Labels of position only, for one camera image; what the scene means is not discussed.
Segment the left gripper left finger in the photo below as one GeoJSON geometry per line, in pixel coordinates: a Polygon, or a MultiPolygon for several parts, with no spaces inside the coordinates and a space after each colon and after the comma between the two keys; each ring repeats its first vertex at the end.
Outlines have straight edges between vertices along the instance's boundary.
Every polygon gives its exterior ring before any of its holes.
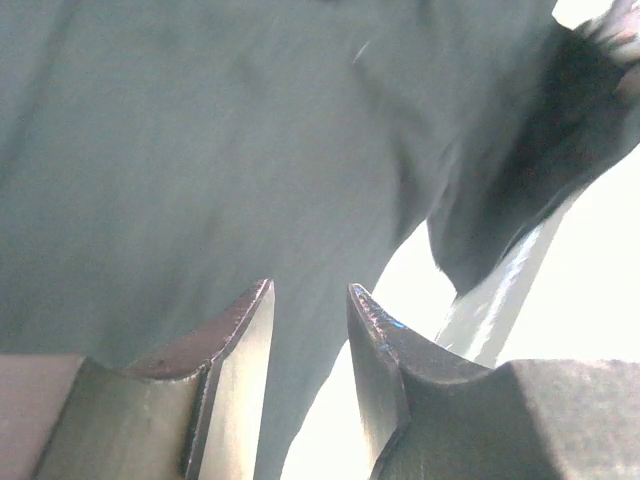
{"type": "Polygon", "coordinates": [[[271,279],[254,283],[219,316],[127,370],[198,381],[181,469],[185,479],[254,477],[274,323],[271,279]]]}

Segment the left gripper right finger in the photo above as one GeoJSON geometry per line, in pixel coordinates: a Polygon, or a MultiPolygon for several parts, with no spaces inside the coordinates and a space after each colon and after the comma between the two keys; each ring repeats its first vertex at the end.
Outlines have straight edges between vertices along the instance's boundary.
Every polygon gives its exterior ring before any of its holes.
{"type": "Polygon", "coordinates": [[[395,320],[358,284],[347,325],[369,478],[499,478],[494,370],[395,320]]]}

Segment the black t shirt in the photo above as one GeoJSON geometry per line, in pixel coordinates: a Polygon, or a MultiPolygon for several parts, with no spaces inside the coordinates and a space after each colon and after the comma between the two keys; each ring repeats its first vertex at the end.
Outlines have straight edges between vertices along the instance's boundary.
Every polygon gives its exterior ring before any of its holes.
{"type": "Polygon", "coordinates": [[[276,289],[275,479],[373,286],[426,224],[465,295],[639,141],[639,5],[5,1],[1,348],[125,365],[276,289]]]}

